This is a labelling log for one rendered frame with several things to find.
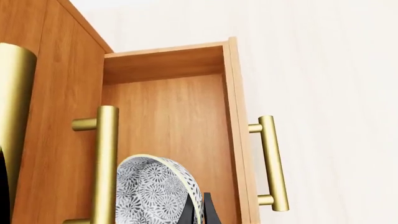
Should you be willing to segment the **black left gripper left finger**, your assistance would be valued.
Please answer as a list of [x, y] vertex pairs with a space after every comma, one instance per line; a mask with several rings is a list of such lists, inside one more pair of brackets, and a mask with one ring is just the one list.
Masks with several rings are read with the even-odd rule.
[[181, 224], [193, 224], [195, 209], [191, 205], [186, 205], [181, 214]]

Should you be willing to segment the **open wooden drawer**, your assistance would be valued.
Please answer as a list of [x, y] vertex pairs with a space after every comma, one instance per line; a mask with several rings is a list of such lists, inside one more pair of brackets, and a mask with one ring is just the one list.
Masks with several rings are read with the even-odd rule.
[[120, 109], [118, 160], [174, 160], [222, 224], [260, 224], [237, 38], [106, 54], [102, 103]]

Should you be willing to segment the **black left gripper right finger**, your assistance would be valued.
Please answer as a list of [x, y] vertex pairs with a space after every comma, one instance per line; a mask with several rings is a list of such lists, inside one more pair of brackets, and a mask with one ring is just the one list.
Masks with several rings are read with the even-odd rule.
[[211, 194], [208, 192], [204, 193], [204, 219], [205, 224], [221, 224], [220, 218], [215, 210]]

